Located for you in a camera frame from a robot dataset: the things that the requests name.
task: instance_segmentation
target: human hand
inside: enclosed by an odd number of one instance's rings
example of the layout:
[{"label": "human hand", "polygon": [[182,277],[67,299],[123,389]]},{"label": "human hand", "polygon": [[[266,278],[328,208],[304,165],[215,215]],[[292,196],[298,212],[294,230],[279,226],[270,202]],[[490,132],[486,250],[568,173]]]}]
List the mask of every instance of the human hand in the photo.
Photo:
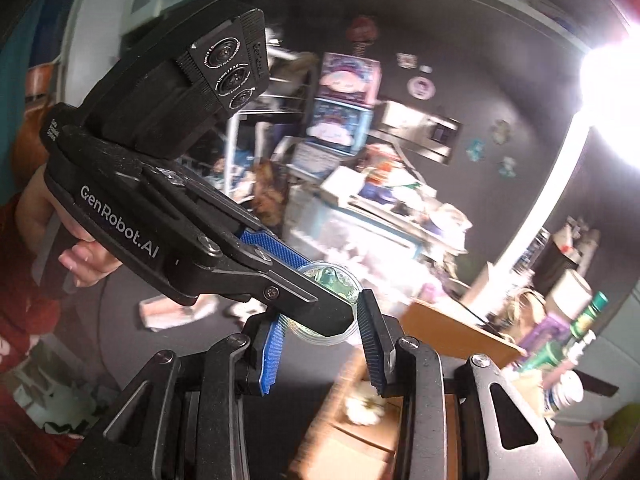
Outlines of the human hand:
[{"label": "human hand", "polygon": [[38,253],[51,215],[56,212],[62,225],[79,242],[64,251],[58,260],[76,277],[76,286],[92,286],[120,266],[120,262],[60,205],[44,183],[44,166],[27,184],[15,209],[15,224],[27,248]]}]

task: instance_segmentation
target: red sleeve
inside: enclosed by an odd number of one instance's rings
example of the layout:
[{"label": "red sleeve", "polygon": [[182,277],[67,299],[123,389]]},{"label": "red sleeve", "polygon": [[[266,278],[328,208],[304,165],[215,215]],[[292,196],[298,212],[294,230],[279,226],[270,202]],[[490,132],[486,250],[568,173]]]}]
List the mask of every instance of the red sleeve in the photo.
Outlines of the red sleeve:
[{"label": "red sleeve", "polygon": [[[15,225],[17,203],[15,196],[0,207],[0,374],[19,364],[38,336],[52,332],[60,317],[58,302],[44,298],[31,278],[34,255]],[[43,480],[57,478],[80,443],[38,428],[1,385],[0,426],[7,428]]]},{"label": "red sleeve", "polygon": [[60,317],[58,302],[44,298],[31,277],[34,254],[15,225],[17,203],[15,196],[0,208],[0,373],[19,364]]}]

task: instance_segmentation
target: fingernail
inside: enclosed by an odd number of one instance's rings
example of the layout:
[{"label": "fingernail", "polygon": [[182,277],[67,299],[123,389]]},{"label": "fingernail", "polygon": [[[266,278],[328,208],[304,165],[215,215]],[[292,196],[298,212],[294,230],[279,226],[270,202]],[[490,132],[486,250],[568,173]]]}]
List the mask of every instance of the fingernail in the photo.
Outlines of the fingernail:
[{"label": "fingernail", "polygon": [[77,266],[76,261],[74,260],[73,256],[69,254],[68,250],[60,254],[60,256],[58,257],[58,261],[69,270],[75,270]]},{"label": "fingernail", "polygon": [[88,262],[91,259],[91,251],[82,245],[74,245],[71,250],[84,262]]}]

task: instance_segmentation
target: plastic lid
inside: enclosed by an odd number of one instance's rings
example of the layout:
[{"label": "plastic lid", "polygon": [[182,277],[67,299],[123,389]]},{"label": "plastic lid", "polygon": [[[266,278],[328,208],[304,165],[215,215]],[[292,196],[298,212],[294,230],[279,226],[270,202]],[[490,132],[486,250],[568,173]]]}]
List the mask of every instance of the plastic lid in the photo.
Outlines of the plastic lid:
[{"label": "plastic lid", "polygon": [[577,364],[578,358],[584,354],[584,349],[593,343],[595,339],[596,335],[593,333],[593,330],[588,330],[580,341],[575,342],[571,348],[568,349],[566,353],[567,358]]},{"label": "plastic lid", "polygon": [[602,312],[602,309],[607,306],[607,303],[609,303],[609,300],[600,291],[596,292],[591,300],[591,304],[598,312]]},{"label": "plastic lid", "polygon": [[358,306],[358,296],[360,295],[362,286],[356,277],[354,277],[354,275],[344,267],[327,262],[312,262],[300,267],[298,270],[308,278],[320,283],[328,290],[348,301],[353,309],[353,323],[349,325],[345,332],[327,337],[319,334],[318,332],[314,332],[306,326],[300,325],[300,323],[297,323],[286,316],[280,317],[286,319],[289,324],[289,329],[296,336],[308,343],[329,346],[337,345],[338,343],[346,341],[351,335],[358,331],[356,309]]},{"label": "plastic lid", "polygon": [[561,395],[566,401],[566,405],[577,404],[582,402],[584,398],[584,388],[582,387],[582,381],[578,374],[569,370],[560,377],[558,383],[558,390],[561,390]]}]

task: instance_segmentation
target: camera lens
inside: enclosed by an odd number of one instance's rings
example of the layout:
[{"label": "camera lens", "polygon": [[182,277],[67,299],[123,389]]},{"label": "camera lens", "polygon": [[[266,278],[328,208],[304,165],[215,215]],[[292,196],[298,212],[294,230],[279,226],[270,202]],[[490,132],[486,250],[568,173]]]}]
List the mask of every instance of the camera lens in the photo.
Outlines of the camera lens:
[{"label": "camera lens", "polygon": [[251,90],[250,88],[242,90],[236,97],[231,99],[231,102],[229,103],[229,108],[231,109],[239,108],[242,105],[245,105],[251,98],[252,93],[254,93],[254,91]]},{"label": "camera lens", "polygon": [[218,68],[236,55],[240,42],[236,38],[226,38],[211,47],[205,57],[204,64],[209,68]]},{"label": "camera lens", "polygon": [[231,94],[231,92],[240,88],[240,85],[244,83],[248,77],[248,65],[237,66],[220,79],[220,82],[218,83],[218,92],[222,95]]}]

